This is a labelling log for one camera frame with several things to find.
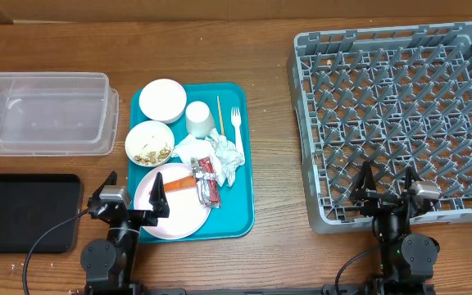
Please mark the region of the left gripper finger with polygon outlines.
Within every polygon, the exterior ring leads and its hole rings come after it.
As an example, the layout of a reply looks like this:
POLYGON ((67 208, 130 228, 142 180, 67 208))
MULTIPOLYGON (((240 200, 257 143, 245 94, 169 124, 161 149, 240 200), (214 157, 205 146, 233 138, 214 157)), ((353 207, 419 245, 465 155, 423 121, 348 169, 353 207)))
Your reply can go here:
POLYGON ((166 199, 163 177, 161 172, 156 174, 152 190, 150 192, 149 203, 152 205, 152 215, 155 217, 168 217, 170 208, 166 199))
POLYGON ((116 185, 117 184, 117 173, 113 170, 106 180, 94 191, 94 193, 91 196, 92 200, 97 200, 99 199, 99 195, 102 192, 102 190, 109 185, 116 185))

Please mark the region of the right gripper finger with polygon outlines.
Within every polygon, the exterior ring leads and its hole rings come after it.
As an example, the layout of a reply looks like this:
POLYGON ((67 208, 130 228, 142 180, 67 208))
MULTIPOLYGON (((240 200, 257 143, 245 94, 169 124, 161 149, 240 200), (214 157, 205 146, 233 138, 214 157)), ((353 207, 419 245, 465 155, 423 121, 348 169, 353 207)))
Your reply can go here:
POLYGON ((353 201, 366 201, 373 198, 376 193, 377 188, 370 162, 364 161, 353 183, 349 197, 353 201))
POLYGON ((415 168, 408 166, 405 169, 404 189, 413 193, 418 192, 417 186, 421 184, 422 179, 418 176, 415 168))

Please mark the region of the orange carrot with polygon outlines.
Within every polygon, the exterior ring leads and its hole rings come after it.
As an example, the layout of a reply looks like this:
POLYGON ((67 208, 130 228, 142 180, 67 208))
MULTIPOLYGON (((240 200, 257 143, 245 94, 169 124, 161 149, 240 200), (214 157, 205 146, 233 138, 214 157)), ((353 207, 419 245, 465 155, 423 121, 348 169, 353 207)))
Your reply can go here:
POLYGON ((162 191, 174 192, 180 191, 188 188, 194 188, 197 185, 197 180, 192 176, 187 176, 182 179, 177 179, 175 181, 163 184, 156 184, 156 188, 160 188, 162 191))

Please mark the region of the red foil snack wrapper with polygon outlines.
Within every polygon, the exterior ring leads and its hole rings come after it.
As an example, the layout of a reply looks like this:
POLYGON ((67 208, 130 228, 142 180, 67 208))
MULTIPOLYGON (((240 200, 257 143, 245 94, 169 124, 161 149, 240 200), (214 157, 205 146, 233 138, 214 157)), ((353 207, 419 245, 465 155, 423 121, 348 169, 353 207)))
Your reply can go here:
POLYGON ((196 188, 199 202, 208 208, 220 208, 220 194, 216 182, 216 173, 210 157, 198 159, 191 158, 193 178, 196 180, 196 188))

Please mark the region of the white bowl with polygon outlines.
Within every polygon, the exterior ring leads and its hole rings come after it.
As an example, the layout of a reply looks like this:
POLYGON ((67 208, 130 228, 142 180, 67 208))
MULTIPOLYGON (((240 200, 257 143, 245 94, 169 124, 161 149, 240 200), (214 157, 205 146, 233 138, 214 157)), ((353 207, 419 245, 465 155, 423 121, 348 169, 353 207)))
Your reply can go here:
POLYGON ((154 168, 170 159, 175 136, 164 123, 148 120, 137 124, 127 134, 125 152, 136 165, 154 168))

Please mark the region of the white napkin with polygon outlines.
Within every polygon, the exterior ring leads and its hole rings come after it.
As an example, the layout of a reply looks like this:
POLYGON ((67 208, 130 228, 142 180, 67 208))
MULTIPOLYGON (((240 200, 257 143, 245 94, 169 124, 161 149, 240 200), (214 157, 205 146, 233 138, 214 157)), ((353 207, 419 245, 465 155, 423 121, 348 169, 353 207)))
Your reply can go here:
POLYGON ((178 157, 187 165, 191 164, 193 157, 198 160, 209 157, 219 186, 227 182, 227 185, 232 187, 236 179, 236 170, 245 164, 245 157, 237 151, 235 144, 224 135, 220 135, 216 129, 212 129, 204 139, 189 134, 174 147, 170 156, 178 157))

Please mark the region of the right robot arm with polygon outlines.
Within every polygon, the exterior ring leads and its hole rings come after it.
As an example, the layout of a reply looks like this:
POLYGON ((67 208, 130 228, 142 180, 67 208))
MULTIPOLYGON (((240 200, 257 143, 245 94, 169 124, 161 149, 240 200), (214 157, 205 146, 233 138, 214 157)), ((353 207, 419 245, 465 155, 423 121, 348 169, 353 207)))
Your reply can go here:
POLYGON ((440 251, 436 239, 411 232, 411 218, 422 216, 439 201, 438 186, 421 179, 414 168, 405 169, 402 193, 379 193, 369 161, 362 163, 350 198, 362 201, 360 213, 372 218, 371 231, 379 245, 351 259, 378 251, 382 274, 358 288, 359 294, 434 294, 426 281, 440 251))

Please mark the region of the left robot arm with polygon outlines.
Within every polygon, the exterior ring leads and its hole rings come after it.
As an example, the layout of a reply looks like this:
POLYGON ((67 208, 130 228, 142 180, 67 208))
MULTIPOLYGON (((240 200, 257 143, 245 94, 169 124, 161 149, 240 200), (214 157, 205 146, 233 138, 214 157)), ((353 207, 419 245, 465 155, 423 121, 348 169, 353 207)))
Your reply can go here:
POLYGON ((149 196, 151 210, 135 210, 130 206, 126 188, 116 184, 112 171, 88 200, 88 213, 109 225, 105 238, 88 243, 80 257, 86 274, 86 294, 148 294, 149 291, 131 275, 141 229, 155 227, 167 218, 170 208, 164 191, 162 174, 158 173, 149 196))

